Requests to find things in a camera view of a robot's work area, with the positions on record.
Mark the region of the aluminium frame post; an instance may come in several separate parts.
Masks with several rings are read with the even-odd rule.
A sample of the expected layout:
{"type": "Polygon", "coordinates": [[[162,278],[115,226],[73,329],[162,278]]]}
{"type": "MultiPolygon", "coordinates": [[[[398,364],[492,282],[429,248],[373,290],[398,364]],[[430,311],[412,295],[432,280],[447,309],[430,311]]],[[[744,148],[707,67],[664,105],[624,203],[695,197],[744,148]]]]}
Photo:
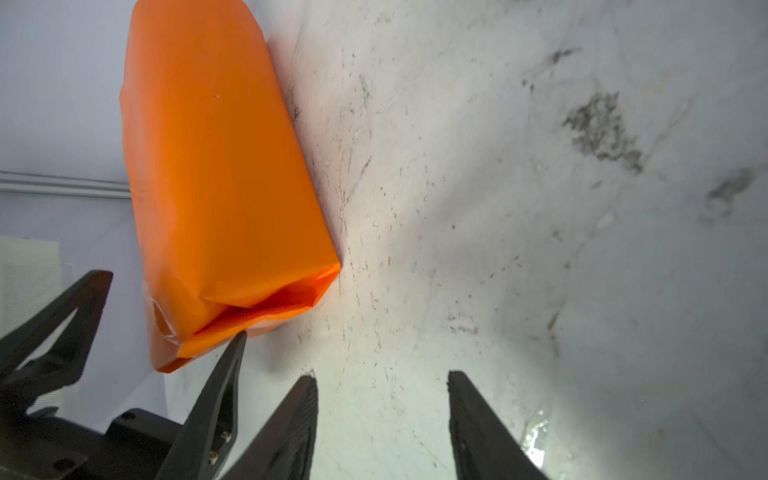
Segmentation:
{"type": "Polygon", "coordinates": [[[82,178],[1,172],[1,192],[109,200],[130,200],[129,185],[82,178]]]}

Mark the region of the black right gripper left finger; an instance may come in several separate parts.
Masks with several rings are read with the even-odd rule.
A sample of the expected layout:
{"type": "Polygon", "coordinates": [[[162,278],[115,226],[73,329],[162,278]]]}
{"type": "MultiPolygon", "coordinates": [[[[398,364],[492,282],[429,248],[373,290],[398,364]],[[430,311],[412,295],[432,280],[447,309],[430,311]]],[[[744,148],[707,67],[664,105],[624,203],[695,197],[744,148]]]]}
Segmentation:
{"type": "Polygon", "coordinates": [[[223,479],[309,479],[318,410],[316,378],[303,375],[223,479]]]}

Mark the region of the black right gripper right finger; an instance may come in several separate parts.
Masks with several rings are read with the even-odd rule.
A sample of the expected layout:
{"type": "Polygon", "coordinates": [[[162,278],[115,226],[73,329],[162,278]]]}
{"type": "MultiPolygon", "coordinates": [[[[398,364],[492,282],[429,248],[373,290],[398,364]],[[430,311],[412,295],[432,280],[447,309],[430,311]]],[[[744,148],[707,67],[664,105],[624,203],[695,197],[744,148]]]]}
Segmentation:
{"type": "Polygon", "coordinates": [[[464,372],[451,371],[447,386],[449,431],[458,479],[547,479],[464,372]]]}

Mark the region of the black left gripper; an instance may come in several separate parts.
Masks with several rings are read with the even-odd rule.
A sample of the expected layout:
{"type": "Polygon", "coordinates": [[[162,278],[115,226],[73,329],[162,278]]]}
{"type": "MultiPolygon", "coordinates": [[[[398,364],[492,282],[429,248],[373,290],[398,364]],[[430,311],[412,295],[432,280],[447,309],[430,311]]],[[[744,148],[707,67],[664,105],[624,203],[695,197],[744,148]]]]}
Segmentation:
{"type": "Polygon", "coordinates": [[[98,330],[113,273],[92,270],[1,339],[3,479],[214,479],[237,438],[238,379],[247,335],[220,357],[186,422],[134,408],[104,433],[56,415],[31,414],[18,396],[76,383],[98,330]]]}

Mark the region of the orange wrapping paper sheet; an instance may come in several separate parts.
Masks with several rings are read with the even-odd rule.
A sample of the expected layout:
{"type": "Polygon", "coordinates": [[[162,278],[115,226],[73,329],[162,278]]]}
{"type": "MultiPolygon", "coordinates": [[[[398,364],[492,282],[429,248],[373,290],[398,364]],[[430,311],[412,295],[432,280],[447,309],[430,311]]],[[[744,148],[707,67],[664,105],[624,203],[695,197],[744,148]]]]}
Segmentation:
{"type": "Polygon", "coordinates": [[[312,309],[340,261],[247,5],[137,2],[120,107],[153,368],[312,309]]]}

